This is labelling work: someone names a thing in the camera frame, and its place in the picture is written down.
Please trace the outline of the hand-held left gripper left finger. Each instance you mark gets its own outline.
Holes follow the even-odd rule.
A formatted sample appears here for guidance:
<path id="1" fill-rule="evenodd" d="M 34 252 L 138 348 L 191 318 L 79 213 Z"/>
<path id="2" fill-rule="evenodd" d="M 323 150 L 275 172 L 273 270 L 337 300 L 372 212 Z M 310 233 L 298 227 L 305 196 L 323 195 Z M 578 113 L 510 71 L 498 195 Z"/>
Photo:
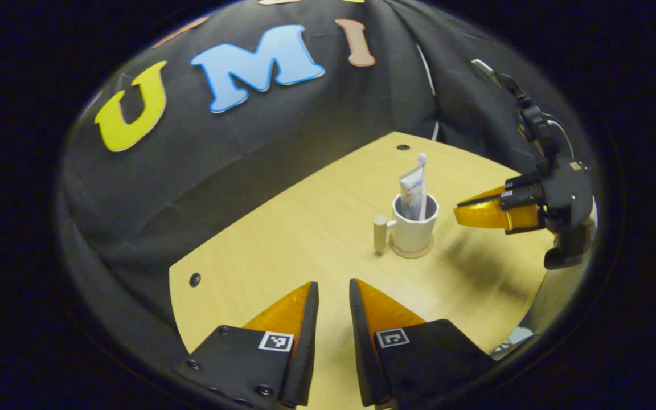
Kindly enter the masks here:
<path id="1" fill-rule="evenodd" d="M 242 327 L 219 325 L 177 373 L 209 399 L 240 408 L 308 404 L 315 363 L 319 288 L 316 282 L 285 295 Z"/>

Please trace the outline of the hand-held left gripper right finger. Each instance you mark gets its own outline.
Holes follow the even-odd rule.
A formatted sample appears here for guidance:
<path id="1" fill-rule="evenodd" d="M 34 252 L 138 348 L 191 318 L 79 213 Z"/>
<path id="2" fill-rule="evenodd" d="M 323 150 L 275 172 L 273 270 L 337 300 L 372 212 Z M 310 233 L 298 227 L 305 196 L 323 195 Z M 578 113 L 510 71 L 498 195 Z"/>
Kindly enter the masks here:
<path id="1" fill-rule="evenodd" d="M 446 408 L 495 369 L 447 319 L 427 321 L 358 278 L 349 283 L 361 401 L 375 408 Z"/>

